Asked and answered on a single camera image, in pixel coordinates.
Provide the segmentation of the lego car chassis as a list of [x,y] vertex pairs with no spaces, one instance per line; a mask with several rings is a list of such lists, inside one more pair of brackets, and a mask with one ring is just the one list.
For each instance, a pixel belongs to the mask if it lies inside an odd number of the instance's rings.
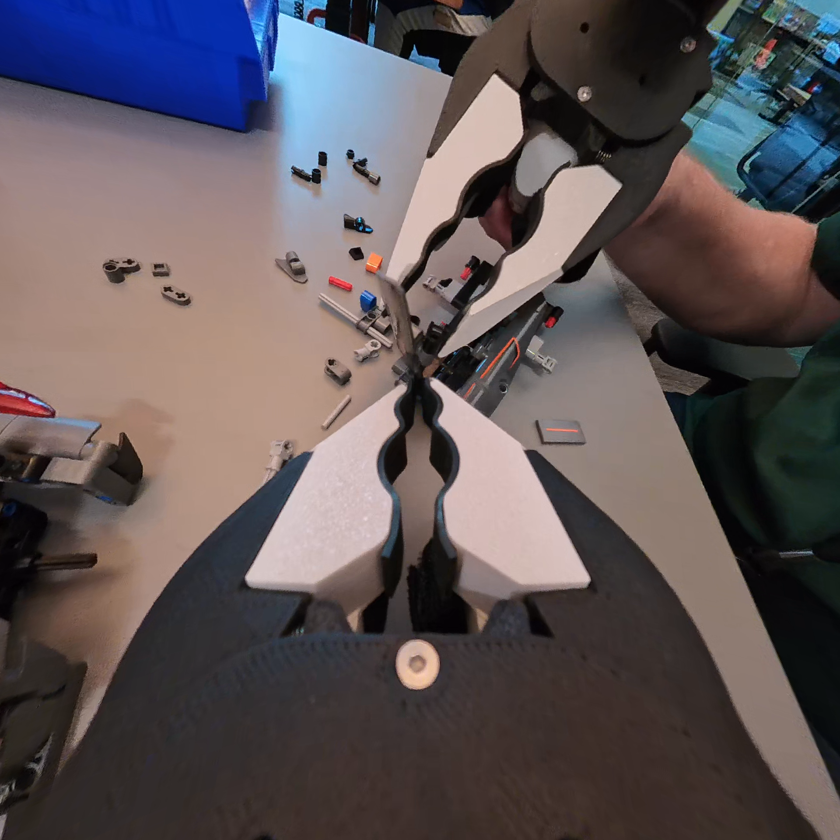
[[[101,425],[59,417],[35,395],[2,384],[2,485],[77,488],[120,507],[133,503],[143,465],[130,439],[97,440]],[[1,807],[2,817],[36,802],[54,779],[75,717],[87,664],[13,628],[14,605],[39,574],[86,571],[95,553],[47,555],[41,509],[2,497]]]

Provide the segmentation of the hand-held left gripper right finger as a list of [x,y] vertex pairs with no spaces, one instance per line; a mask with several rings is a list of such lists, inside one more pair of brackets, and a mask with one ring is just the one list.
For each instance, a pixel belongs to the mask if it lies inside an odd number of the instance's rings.
[[525,447],[445,385],[427,382],[444,479],[441,543],[455,554],[455,593],[488,616],[501,601],[583,590],[592,578]]

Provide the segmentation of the person's dark blue pants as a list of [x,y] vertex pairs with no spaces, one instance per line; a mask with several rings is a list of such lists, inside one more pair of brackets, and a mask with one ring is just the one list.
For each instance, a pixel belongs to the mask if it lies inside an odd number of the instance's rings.
[[744,560],[738,566],[838,789],[838,615],[790,574],[761,571]]

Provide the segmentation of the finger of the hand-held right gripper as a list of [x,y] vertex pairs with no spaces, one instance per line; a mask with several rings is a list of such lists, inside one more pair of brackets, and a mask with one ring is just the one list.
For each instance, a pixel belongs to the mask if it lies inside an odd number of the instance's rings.
[[423,163],[385,276],[409,289],[452,237],[480,180],[506,165],[524,138],[518,91],[493,74]]
[[567,260],[620,192],[600,165],[562,169],[544,188],[533,231],[500,260],[492,286],[469,304],[445,353],[475,341],[557,280]]

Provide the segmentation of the blue plastic bin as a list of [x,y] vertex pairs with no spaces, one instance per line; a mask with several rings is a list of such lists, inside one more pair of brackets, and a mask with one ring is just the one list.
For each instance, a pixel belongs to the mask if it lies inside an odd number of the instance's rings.
[[277,1],[2,1],[1,74],[244,132],[278,17]]

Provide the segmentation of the person's right hand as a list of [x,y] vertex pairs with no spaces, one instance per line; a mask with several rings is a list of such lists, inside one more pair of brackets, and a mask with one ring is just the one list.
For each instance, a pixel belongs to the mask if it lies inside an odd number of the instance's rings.
[[509,201],[509,187],[504,185],[483,215],[478,218],[484,233],[505,251],[512,247],[512,225],[515,213]]

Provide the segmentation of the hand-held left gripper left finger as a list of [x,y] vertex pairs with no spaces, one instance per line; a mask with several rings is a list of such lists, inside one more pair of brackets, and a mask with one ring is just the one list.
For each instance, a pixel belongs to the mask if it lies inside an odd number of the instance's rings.
[[317,445],[246,573],[255,591],[338,604],[382,634],[403,571],[402,505],[416,397],[400,384]]

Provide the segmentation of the grey lego axle red bushes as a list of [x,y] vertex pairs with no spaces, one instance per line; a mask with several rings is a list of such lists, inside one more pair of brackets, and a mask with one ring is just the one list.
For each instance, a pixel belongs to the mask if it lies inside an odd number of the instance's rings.
[[289,439],[274,440],[269,447],[269,461],[265,468],[261,486],[264,486],[295,457],[295,446]]

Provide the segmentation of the scattered small lego pieces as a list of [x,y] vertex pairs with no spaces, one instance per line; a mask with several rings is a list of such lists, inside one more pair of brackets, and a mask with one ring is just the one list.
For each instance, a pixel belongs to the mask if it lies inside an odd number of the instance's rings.
[[[367,182],[373,184],[374,186],[378,186],[380,184],[381,176],[378,173],[371,171],[366,157],[357,158],[352,149],[347,150],[345,156],[352,164],[354,172],[362,176]],[[317,167],[314,167],[311,171],[306,171],[293,164],[290,167],[290,173],[292,176],[297,177],[308,184],[317,186],[320,185],[322,181],[322,170],[327,166],[328,162],[327,152],[320,151],[318,153]],[[343,227],[347,230],[364,235],[370,235],[373,233],[373,228],[367,224],[362,216],[353,217],[349,214],[345,214],[343,216]],[[364,252],[360,247],[351,248],[349,253],[351,258],[355,261],[365,259]],[[364,264],[365,271],[372,277],[375,276],[382,267],[382,262],[383,257],[381,255],[371,252],[366,258]],[[298,284],[306,284],[308,282],[307,269],[298,254],[293,250],[286,252],[283,257],[277,257],[275,259],[275,264],[294,282]],[[329,276],[328,284],[331,287],[342,289],[344,291],[353,291],[353,284],[336,276]],[[343,308],[340,304],[338,304],[338,302],[334,301],[329,296],[321,294],[319,300],[321,303],[327,305],[331,311],[348,320],[355,329],[368,337],[369,340],[367,344],[362,349],[353,352],[354,358],[358,362],[372,360],[380,354],[383,348],[392,350],[393,346],[395,346],[394,339],[390,339],[385,335],[385,332],[388,329],[391,329],[394,335],[396,335],[396,327],[394,326],[394,319],[390,314],[390,305],[385,304],[384,297],[377,297],[377,295],[375,295],[372,291],[362,290],[360,294],[360,316],[358,318],[351,311]],[[380,325],[378,327],[377,323],[381,320],[387,321],[387,324],[385,326]],[[328,360],[325,372],[327,375],[332,376],[337,383],[343,385],[349,382],[350,374],[340,374],[340,366],[341,365],[339,365],[336,360]],[[407,370],[404,360],[398,361],[393,370],[396,373],[397,384],[401,382],[410,383],[410,371]],[[327,421],[325,421],[323,426],[324,429],[328,428],[333,422],[333,419],[340,414],[340,411],[343,410],[342,406],[344,403],[336,409],[333,415],[330,415]]]

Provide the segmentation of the person's right forearm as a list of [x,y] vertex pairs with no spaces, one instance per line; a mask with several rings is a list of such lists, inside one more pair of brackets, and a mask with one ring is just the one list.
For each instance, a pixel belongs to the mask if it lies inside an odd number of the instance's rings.
[[605,252],[667,317],[731,343],[800,347],[839,317],[813,266],[817,227],[740,201],[687,152]]

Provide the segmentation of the grey lego assembly orange stripe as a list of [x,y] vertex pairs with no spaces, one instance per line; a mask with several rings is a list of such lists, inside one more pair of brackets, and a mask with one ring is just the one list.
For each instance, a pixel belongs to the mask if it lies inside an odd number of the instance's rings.
[[472,256],[460,275],[462,284],[449,302],[455,315],[450,322],[431,321],[425,330],[414,324],[406,300],[399,302],[394,293],[385,290],[381,296],[390,305],[395,326],[392,338],[401,353],[400,361],[410,371],[409,382],[420,375],[438,380],[487,417],[509,393],[519,367],[529,365],[525,353],[531,337],[543,339],[564,315],[562,307],[551,304],[540,292],[475,341],[446,354],[448,338],[467,304],[487,286],[490,270],[490,263]]

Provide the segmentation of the black office chair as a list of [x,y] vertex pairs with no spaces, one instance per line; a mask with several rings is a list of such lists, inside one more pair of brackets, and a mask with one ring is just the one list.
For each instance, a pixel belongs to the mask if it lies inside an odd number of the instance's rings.
[[764,378],[794,379],[799,366],[786,349],[710,339],[662,318],[643,344],[666,365],[707,379],[700,392],[720,395]]

